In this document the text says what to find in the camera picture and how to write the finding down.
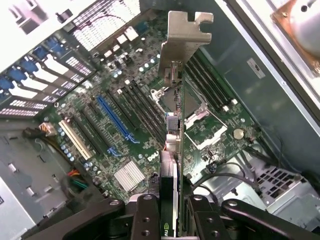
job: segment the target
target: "motherboard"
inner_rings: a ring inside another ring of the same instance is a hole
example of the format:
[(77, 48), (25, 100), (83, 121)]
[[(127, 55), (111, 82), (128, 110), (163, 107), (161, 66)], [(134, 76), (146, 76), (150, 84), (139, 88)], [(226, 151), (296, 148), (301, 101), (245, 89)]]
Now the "motherboard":
[[(144, 23), (126, 47), (101, 57), (101, 70), (40, 117), (71, 163), (81, 163), (104, 193), (128, 201), (148, 191), (166, 143), (165, 116), (175, 91), (158, 77), (167, 18)], [(192, 182), (214, 172), (260, 132), (227, 83), (199, 49), (184, 68), (184, 168)]]

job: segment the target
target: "chipset heatsink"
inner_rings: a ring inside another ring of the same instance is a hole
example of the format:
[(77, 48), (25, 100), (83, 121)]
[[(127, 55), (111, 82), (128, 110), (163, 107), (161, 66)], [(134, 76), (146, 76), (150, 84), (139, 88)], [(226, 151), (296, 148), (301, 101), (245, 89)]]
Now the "chipset heatsink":
[(145, 179), (145, 176), (133, 160), (119, 169), (114, 174), (114, 177), (126, 192), (133, 190), (142, 180)]

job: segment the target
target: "green circuit board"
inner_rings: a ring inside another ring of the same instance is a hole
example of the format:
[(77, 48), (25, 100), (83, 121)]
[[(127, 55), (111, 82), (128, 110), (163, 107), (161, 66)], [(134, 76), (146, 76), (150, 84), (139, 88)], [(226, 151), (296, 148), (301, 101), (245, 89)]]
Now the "green circuit board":
[[(161, 49), (161, 43), (165, 40), (165, 31), (167, 29), (166, 19), (161, 17), (150, 22), (148, 30), (140, 38), (145, 38), (143, 41), (138, 41), (136, 45), (130, 45), (127, 49), (123, 50), (131, 57), (132, 62), (127, 65), (123, 65), (122, 69), (107, 69), (100, 72), (99, 75), (91, 80), (84, 82), (81, 86), (76, 88), (73, 92), (69, 93), (66, 97), (59, 101), (59, 107), (52, 107), (43, 113), (43, 117), (48, 117), (49, 121), (54, 125), (56, 129), (59, 129), (59, 122), (63, 119), (71, 119), (70, 125), (76, 132), (79, 138), (89, 148), (93, 154), (88, 160), (84, 160), (77, 148), (72, 142), (64, 135), (60, 134), (56, 136), (56, 141), (59, 145), (65, 145), (72, 156), (75, 157), (75, 161), (82, 164), (90, 162), (92, 167), (87, 167), (88, 173), (92, 179), (99, 180), (98, 187), (104, 192), (107, 191), (109, 196), (123, 199), (128, 201), (130, 196), (138, 193), (145, 193), (148, 190), (148, 178), (153, 173), (159, 171), (159, 159), (158, 151), (162, 150), (165, 142), (161, 141), (161, 138), (165, 137), (165, 131), (163, 136), (157, 138), (152, 132), (152, 127), (148, 124), (156, 123), (157, 120), (151, 120), (150, 114), (152, 109), (145, 110), (143, 104), (133, 106), (130, 98), (126, 96), (124, 90), (133, 91), (130, 89), (133, 86), (131, 80), (135, 80), (139, 95), (135, 95), (135, 99), (138, 101), (143, 98), (144, 103), (150, 102), (155, 108), (156, 112), (163, 121), (163, 125), (159, 127), (158, 131), (165, 129), (164, 112), (170, 110), (170, 101), (174, 101), (170, 96), (166, 98), (160, 98), (159, 104), (156, 104), (152, 98), (152, 90), (161, 90), (163, 87), (163, 79), (158, 78), (158, 60), (159, 52)], [(201, 60), (208, 72), (210, 72), (217, 82), (224, 88), (225, 92), (233, 99), (236, 99), (228, 85), (219, 76), (216, 70), (212, 67), (209, 61), (199, 50), (196, 56)], [(189, 97), (186, 98), (186, 106), (189, 107), (189, 113), (186, 118), (192, 116), (194, 110), (199, 109), (203, 104), (205, 97), (200, 97), (197, 86), (193, 85), (193, 77), (186, 73), (189, 85), (186, 85), (186, 92)], [(107, 114), (97, 102), (97, 96), (101, 96), (113, 110), (114, 114), (120, 119), (123, 126), (131, 133), (135, 140), (139, 143), (133, 143), (126, 139), (119, 128), (112, 120), (112, 117)], [(194, 122), (194, 124), (186, 129), (185, 133), (187, 137), (184, 138), (184, 174), (189, 174), (192, 181), (200, 178), (203, 171), (206, 170), (208, 161), (203, 159), (203, 156), (207, 155), (208, 151), (213, 153), (211, 161), (227, 161), (240, 150), (249, 144), (249, 140), (253, 140), (259, 135), (259, 132), (255, 129), (254, 121), (250, 115), (240, 104), (234, 104), (229, 106), (228, 111), (221, 111), (210, 104), (208, 106), (208, 113), (202, 119)], [(88, 119), (81, 113), (85, 111), (94, 122), (97, 129), (93, 129)], [(72, 117), (76, 117), (80, 120), (81, 125), (96, 140), (96, 144), (104, 150), (103, 154), (97, 154), (94, 148), (92, 148), (88, 138), (83, 135), (77, 125), (73, 124)], [(199, 149), (197, 146), (201, 145), (205, 140), (215, 137), (215, 133), (221, 128), (226, 126), (226, 130), (220, 136), (218, 141), (214, 144), (210, 144), (203, 149)], [(241, 129), (244, 132), (242, 139), (235, 139), (233, 132), (235, 129)], [(113, 149), (116, 150), (121, 156), (114, 156), (108, 152), (104, 141), (99, 137), (97, 133), (103, 135)], [(133, 162), (137, 168), (141, 171), (144, 179), (140, 181), (130, 191), (124, 190), (119, 181), (115, 177), (115, 173), (123, 168), (126, 164)]]

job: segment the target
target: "blue pcie slot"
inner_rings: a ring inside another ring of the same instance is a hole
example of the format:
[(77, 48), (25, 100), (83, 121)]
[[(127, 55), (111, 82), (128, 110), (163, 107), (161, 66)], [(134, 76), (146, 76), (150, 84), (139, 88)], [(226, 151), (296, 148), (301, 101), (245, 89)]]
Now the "blue pcie slot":
[(104, 100), (104, 98), (99, 95), (96, 98), (96, 100), (99, 103), (99, 105), (102, 107), (102, 109), (110, 117), (110, 119), (113, 121), (113, 123), (116, 125), (116, 127), (121, 132), (121, 134), (125, 137), (125, 139), (131, 141), (134, 144), (139, 144), (140, 141), (134, 139), (134, 137), (129, 133), (128, 129), (122, 124), (120, 119), (117, 117), (117, 115), (111, 109), (111, 107), (107, 104), (107, 102)]

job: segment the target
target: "white label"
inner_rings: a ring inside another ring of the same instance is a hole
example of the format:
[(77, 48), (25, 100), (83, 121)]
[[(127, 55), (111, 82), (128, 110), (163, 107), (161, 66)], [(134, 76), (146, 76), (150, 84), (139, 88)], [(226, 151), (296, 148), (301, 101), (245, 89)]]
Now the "white label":
[(253, 58), (250, 58), (246, 62), (248, 63), (250, 68), (255, 72), (255, 74), (258, 76), (259, 79), (262, 79), (266, 76)]

